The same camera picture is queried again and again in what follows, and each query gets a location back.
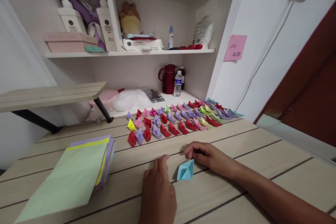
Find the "desk surface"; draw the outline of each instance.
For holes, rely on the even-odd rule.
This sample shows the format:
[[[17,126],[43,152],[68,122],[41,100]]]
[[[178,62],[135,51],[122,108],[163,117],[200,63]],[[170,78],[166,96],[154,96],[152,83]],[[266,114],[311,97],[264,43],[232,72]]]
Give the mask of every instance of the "desk surface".
[[[86,206],[24,223],[137,223],[144,171],[163,154],[170,155],[168,173],[177,198],[175,223],[269,223],[243,189],[205,166],[195,163],[193,180],[176,181],[178,166],[187,161],[181,151],[194,140],[212,143],[324,212],[336,205],[336,169],[244,119],[210,131],[190,131],[160,140],[152,137],[131,148],[127,119],[120,117],[110,124],[64,128],[37,142],[0,176],[1,223],[14,222],[71,142],[108,134],[115,138],[116,147],[107,187],[94,192]]]
[[[107,82],[94,82],[74,87],[39,87],[14,90],[0,95],[0,113],[97,99]]]

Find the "left hand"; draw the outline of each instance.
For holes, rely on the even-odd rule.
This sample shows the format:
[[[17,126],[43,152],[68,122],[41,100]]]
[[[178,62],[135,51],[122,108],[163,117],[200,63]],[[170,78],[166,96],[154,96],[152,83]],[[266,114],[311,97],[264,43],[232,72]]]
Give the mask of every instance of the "left hand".
[[[169,182],[167,159],[155,159],[153,168],[145,171],[139,224],[173,224],[176,214],[176,195]]]

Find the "pink container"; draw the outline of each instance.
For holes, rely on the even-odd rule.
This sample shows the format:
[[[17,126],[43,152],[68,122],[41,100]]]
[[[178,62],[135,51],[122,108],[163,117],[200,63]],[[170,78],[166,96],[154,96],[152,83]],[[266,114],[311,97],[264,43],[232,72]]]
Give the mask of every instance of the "pink container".
[[[79,32],[54,32],[43,37],[52,53],[84,53],[85,45],[98,46],[97,39]]]
[[[104,90],[100,94],[99,98],[100,98],[102,104],[104,105],[104,107],[106,108],[107,111],[112,108],[112,101],[116,97],[117,94],[119,94],[119,92],[117,90],[112,90],[112,89]],[[95,104],[94,101],[91,100],[91,101],[89,101],[89,103],[96,110],[99,110],[99,108],[97,107],[97,105]]]

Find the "white cable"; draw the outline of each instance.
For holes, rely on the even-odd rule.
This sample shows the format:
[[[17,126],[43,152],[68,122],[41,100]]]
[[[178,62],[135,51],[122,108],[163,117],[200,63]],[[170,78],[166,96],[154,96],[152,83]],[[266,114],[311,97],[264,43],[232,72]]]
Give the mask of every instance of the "white cable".
[[[243,95],[242,99],[240,100],[240,102],[239,102],[239,104],[238,104],[238,106],[237,106],[237,108],[236,108],[236,111],[238,110],[239,106],[241,105],[241,103],[242,103],[243,100],[245,99],[245,96],[246,96],[246,94],[247,94],[247,92],[248,92],[248,90],[249,90],[249,88],[250,88],[250,86],[251,86],[251,82],[252,82],[252,80],[254,79],[255,75],[257,74],[257,72],[258,72],[260,66],[261,66],[262,63],[264,62],[266,56],[268,55],[268,53],[269,53],[269,51],[271,50],[271,48],[272,48],[274,42],[275,42],[276,39],[277,39],[279,33],[281,32],[283,26],[285,25],[285,23],[286,23],[286,21],[287,21],[287,18],[288,18],[289,13],[290,13],[290,11],[291,11],[293,5],[294,5],[294,2],[292,2],[292,4],[291,4],[291,6],[290,6],[290,8],[289,8],[289,10],[288,10],[288,12],[287,12],[287,15],[286,15],[286,17],[285,17],[285,19],[284,19],[284,21],[283,21],[283,23],[282,23],[280,29],[279,29],[278,32],[276,33],[275,38],[272,40],[272,37],[274,36],[274,33],[275,33],[276,30],[277,30],[277,27],[279,26],[279,24],[280,24],[280,22],[281,22],[281,20],[282,20],[282,18],[283,18],[283,16],[284,16],[284,14],[286,13],[286,10],[287,10],[287,8],[288,8],[288,6],[289,6],[289,3],[290,3],[290,1],[287,2],[287,4],[286,4],[286,6],[285,6],[285,8],[284,8],[284,10],[283,10],[283,12],[282,12],[282,14],[281,14],[281,16],[280,16],[280,19],[278,20],[277,24],[276,24],[275,27],[273,28],[272,34],[271,34],[271,36],[270,36],[268,42],[266,43],[266,46],[265,46],[265,48],[264,48],[264,50],[263,50],[263,53],[261,54],[261,55],[263,55],[263,56],[261,56],[261,57],[259,58],[259,60],[258,60],[258,64],[256,65],[256,68],[255,68],[255,70],[253,71],[253,75],[252,75],[252,77],[250,78],[249,82],[247,83],[246,88],[244,89],[244,95]]]

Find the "pink sticky note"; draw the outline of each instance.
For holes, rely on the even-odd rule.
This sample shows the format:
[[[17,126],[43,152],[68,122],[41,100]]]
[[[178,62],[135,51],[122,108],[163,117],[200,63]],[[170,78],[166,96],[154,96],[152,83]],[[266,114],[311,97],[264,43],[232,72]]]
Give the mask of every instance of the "pink sticky note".
[[[246,39],[247,35],[231,35],[224,61],[240,60],[243,56]]]

